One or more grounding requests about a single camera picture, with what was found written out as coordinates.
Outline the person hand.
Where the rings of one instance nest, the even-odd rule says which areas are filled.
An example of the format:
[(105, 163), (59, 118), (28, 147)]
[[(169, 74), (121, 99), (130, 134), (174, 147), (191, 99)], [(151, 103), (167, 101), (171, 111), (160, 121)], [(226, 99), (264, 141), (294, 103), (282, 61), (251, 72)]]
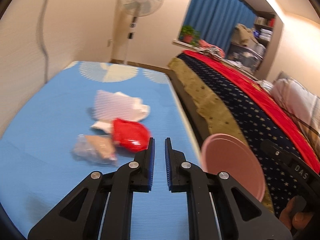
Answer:
[(297, 212), (293, 214), (293, 210), (299, 200), (298, 196), (293, 197), (281, 212), (279, 220), (289, 229), (292, 228), (301, 231), (303, 230), (313, 217), (313, 213)]

